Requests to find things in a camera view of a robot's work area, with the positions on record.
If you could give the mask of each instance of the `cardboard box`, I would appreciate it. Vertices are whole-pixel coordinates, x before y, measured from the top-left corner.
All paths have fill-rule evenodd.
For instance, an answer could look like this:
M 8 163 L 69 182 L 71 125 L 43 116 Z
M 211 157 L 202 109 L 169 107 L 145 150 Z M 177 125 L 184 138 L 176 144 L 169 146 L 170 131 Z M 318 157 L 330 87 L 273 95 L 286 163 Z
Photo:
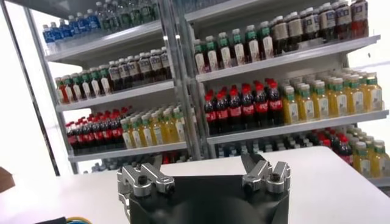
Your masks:
M 0 193 L 14 187 L 12 174 L 0 167 Z

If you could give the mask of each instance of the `bottle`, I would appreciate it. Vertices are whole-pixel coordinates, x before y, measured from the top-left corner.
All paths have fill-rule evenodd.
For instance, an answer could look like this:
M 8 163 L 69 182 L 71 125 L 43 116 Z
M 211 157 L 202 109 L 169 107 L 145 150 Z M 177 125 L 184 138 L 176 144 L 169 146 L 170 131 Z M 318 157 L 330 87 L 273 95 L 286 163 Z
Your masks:
M 218 57 L 218 47 L 214 41 L 213 36 L 206 37 L 207 42 L 207 58 L 210 64 L 210 71 L 217 71 L 219 69 L 219 57 Z
M 297 12 L 292 12 L 288 20 L 289 46 L 291 51 L 298 50 L 298 43 L 302 41 L 302 20 Z
M 65 85 L 63 84 L 63 80 L 60 77 L 54 79 L 55 84 L 57 85 L 57 100 L 59 104 L 69 103 L 68 95 L 66 95 Z
M 283 105 L 276 82 L 269 85 L 269 111 L 271 115 L 269 119 L 274 121 L 274 125 L 283 124 Z
M 301 99 L 298 101 L 299 115 L 301 121 L 314 119 L 314 103 L 310 97 L 310 86 L 307 84 L 301 87 Z
M 325 83 L 316 82 L 316 95 L 313 98 L 314 102 L 314 116 L 318 119 L 326 119 L 329 117 L 329 101 L 325 95 Z
M 352 11 L 352 37 L 368 37 L 368 2 L 357 0 L 351 5 Z
M 283 105 L 285 108 L 286 124 L 295 124 L 299 121 L 298 104 L 295 100 L 294 88 L 288 86 L 285 88 L 287 105 Z
M 288 52 L 288 30 L 287 24 L 283 20 L 283 16 L 278 16 L 275 18 L 274 25 L 274 49 L 276 55 L 281 55 L 284 52 Z
M 352 36 L 352 14 L 348 1 L 339 0 L 336 13 L 336 33 L 339 40 L 348 40 Z
M 274 45 L 272 44 L 272 37 L 269 31 L 268 21 L 260 23 L 258 37 L 260 40 L 261 59 L 265 60 L 274 58 Z
M 364 94 L 364 105 L 366 111 L 382 110 L 382 88 L 378 85 L 377 74 L 370 73 L 367 78 L 367 87 Z
M 219 48 L 222 55 L 223 68 L 231 68 L 233 66 L 232 55 L 230 53 L 230 43 L 225 32 L 219 33 Z
M 347 95 L 348 113 L 357 114 L 364 112 L 363 92 L 360 88 L 359 76 L 350 76 L 351 90 Z
M 335 11 L 332 9 L 329 2 L 322 5 L 320 14 L 320 33 L 321 37 L 325 40 L 326 43 L 333 41 L 337 38 L 335 27 L 336 27 L 336 18 Z

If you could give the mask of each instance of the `white table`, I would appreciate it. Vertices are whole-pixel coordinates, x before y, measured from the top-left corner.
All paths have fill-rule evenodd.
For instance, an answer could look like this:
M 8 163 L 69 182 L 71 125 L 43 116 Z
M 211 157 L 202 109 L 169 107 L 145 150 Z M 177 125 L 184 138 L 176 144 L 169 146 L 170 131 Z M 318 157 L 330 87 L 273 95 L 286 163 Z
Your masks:
M 325 147 L 265 153 L 291 167 L 289 223 L 390 223 L 390 199 Z M 240 157 L 161 167 L 167 175 L 244 174 Z M 83 216 L 94 224 L 128 223 L 118 200 L 116 172 L 19 184 L 0 194 L 0 223 L 31 224 Z

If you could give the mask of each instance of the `white shelf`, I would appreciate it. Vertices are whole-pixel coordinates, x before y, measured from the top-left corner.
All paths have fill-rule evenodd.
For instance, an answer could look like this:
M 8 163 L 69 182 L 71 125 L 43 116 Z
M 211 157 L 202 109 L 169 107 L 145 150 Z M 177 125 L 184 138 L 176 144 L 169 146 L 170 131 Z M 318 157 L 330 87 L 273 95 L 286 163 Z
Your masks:
M 274 135 L 284 135 L 300 131 L 308 131 L 318 128 L 334 127 L 339 125 L 354 124 L 363 121 L 372 121 L 384 119 L 389 114 L 389 110 L 374 111 L 370 113 L 354 114 L 344 117 L 335 117 L 319 121 L 311 121 L 301 124 L 292 124 L 281 127 L 266 128 L 255 131 L 245 131 L 240 133 L 232 133 L 227 135 L 215 136 L 207 138 L 209 144 L 220 144 L 225 142 L 235 142 L 247 139 L 263 138 Z
M 281 57 L 275 57 L 268 60 L 249 63 L 242 66 L 237 66 L 228 69 L 222 69 L 215 72 L 209 72 L 196 76 L 198 82 L 206 82 L 214 79 L 221 79 L 233 75 L 239 75 L 247 72 L 259 71 L 265 68 L 276 67 L 279 65 L 285 65 L 288 63 L 294 63 L 298 61 L 309 60 L 312 58 L 318 58 L 326 55 L 338 54 L 342 52 L 350 52 L 362 47 L 369 46 L 380 40 L 380 35 L 373 37 L 360 38 L 357 40 L 350 40 L 336 44 L 326 44 L 325 46 L 317 47 L 306 51 L 298 51 L 295 53 L 287 54 Z
M 156 93 L 159 91 L 164 91 L 164 90 L 173 89 L 173 88 L 174 88 L 173 81 L 161 82 L 161 83 L 157 83 L 154 85 L 148 85 L 148 86 L 144 86 L 144 87 L 140 87 L 140 88 L 134 88 L 134 89 L 126 90 L 126 91 L 119 92 L 119 93 L 114 93 L 114 94 L 107 95 L 107 96 L 97 97 L 94 99 L 88 99 L 88 100 L 84 100 L 84 101 L 77 102 L 77 103 L 57 105 L 55 109 L 58 112 L 68 111 L 68 110 L 77 110 L 77 109 L 88 108 L 88 107 L 103 104 L 103 103 L 124 100 L 124 99 L 128 99 L 131 97 L 143 96 L 146 94 Z
M 186 149 L 186 148 L 187 148 L 186 142 L 177 142 L 172 144 L 156 145 L 152 147 L 143 147 L 137 149 L 115 150 L 111 152 L 69 156 L 68 160 L 71 163 L 77 163 L 77 162 L 88 161 L 93 159 L 107 159 L 107 158 L 116 158 L 116 157 L 123 157 L 123 156 L 135 156 L 135 155 L 143 155 L 148 153 L 167 152 L 167 151 Z

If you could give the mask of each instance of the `yellow wire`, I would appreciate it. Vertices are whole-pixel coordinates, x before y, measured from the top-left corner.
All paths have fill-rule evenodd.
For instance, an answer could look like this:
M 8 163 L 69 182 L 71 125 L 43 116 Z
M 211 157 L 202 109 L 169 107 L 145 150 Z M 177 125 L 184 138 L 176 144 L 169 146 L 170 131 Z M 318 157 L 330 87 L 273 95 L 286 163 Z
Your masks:
M 74 216 L 66 219 L 66 222 L 72 222 L 72 221 L 83 221 L 86 222 L 87 224 L 92 224 L 91 221 L 89 221 L 88 219 L 83 217 L 78 217 L 78 216 Z

